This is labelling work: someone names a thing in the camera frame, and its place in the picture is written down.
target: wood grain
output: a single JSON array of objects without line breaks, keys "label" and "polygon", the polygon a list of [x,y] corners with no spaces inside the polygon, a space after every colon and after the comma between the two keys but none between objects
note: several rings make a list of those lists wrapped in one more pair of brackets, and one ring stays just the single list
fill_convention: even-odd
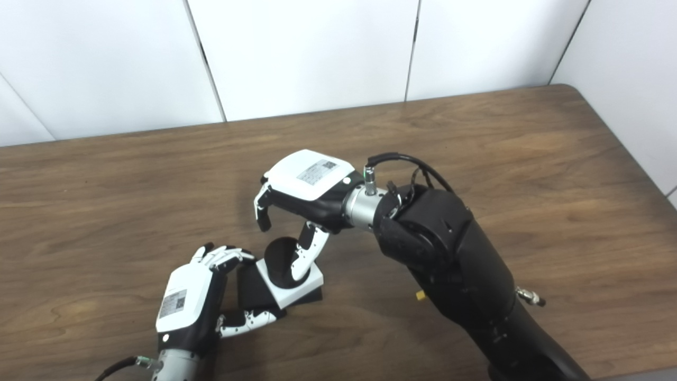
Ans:
[{"label": "wood grain", "polygon": [[[592,376],[677,365],[677,213],[558,85],[0,149],[0,376],[92,380],[153,355],[169,273],[199,245],[260,255],[298,234],[302,220],[279,210],[260,233],[251,202],[261,174],[301,148],[356,167],[385,151],[436,167],[517,283],[548,299],[531,313]],[[411,170],[383,165],[379,178]],[[486,379],[464,332],[416,301],[373,237],[332,237],[318,263],[325,300],[224,340],[214,379]]]}]

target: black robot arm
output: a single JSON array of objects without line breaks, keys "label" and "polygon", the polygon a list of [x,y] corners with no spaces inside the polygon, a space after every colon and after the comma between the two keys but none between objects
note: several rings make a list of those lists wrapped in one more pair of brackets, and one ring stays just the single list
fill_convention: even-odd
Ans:
[{"label": "black robot arm", "polygon": [[[377,188],[375,167],[392,160],[418,167],[411,183]],[[419,172],[426,186],[416,184]],[[431,176],[442,189],[433,188]],[[266,211],[274,205],[329,233],[353,227],[373,233],[383,254],[406,265],[440,313],[468,332],[491,363],[492,381],[589,380],[517,296],[529,304],[544,300],[515,286],[471,211],[430,165],[384,153],[368,159],[363,177],[345,161],[302,150],[275,164],[261,183],[254,200],[261,230],[270,227]]]},{"label": "black robot arm", "polygon": [[392,218],[391,192],[374,214],[384,255],[405,264],[439,312],[468,332],[491,363],[493,381],[589,380],[529,315],[515,282],[473,214],[452,192],[414,185]]}]

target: barcode label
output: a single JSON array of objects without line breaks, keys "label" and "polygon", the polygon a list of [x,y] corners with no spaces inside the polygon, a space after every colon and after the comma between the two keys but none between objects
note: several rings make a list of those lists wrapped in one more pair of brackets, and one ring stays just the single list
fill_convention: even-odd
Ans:
[{"label": "barcode label", "polygon": [[187,289],[183,289],[174,294],[167,295],[162,300],[162,306],[160,307],[160,318],[179,311],[183,311],[183,306],[185,305],[185,295],[188,292]]},{"label": "barcode label", "polygon": [[297,179],[305,181],[310,185],[315,185],[338,166],[339,165],[336,163],[322,159],[301,172],[301,174],[297,176]]}]

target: robotic hand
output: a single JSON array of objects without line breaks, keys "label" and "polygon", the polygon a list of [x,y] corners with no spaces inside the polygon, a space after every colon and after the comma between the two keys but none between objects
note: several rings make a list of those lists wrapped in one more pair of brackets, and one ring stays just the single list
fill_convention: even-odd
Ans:
[{"label": "robotic hand", "polygon": [[[377,188],[375,167],[392,160],[418,166],[411,183]],[[426,186],[416,183],[419,172]],[[430,175],[443,190],[433,187]],[[493,381],[589,380],[518,298],[539,306],[545,300],[515,286],[470,209],[423,161],[377,155],[368,159],[363,177],[343,160],[303,150],[275,164],[261,183],[254,200],[261,230],[271,227],[267,208],[275,205],[322,232],[356,227],[374,234],[381,252],[407,266],[439,312],[475,341],[489,359]],[[305,268],[309,259],[300,255],[301,246],[292,265]]]},{"label": "robotic hand", "polygon": [[198,364],[214,350],[220,338],[244,334],[286,315],[282,309],[234,310],[221,313],[227,274],[255,257],[234,246],[200,247],[189,263],[174,270],[167,283],[155,321],[157,360],[129,357],[109,367],[96,381],[130,365],[151,371],[153,381],[195,381]]}]

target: metal connector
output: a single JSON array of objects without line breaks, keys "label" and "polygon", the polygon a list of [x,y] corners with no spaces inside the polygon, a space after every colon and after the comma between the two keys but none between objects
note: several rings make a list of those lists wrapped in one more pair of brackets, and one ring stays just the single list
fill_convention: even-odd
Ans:
[{"label": "metal connector", "polygon": [[364,194],[374,196],[376,194],[376,173],[374,167],[364,167]]},{"label": "metal connector", "polygon": [[136,366],[146,368],[151,372],[155,372],[156,370],[162,369],[162,366],[164,365],[162,361],[151,359],[150,357],[145,356],[136,356],[135,364]]},{"label": "metal connector", "polygon": [[515,289],[515,292],[517,293],[517,296],[520,297],[520,299],[524,300],[527,304],[539,307],[543,307],[546,305],[546,300],[539,297],[538,294],[533,291],[517,287]]}]

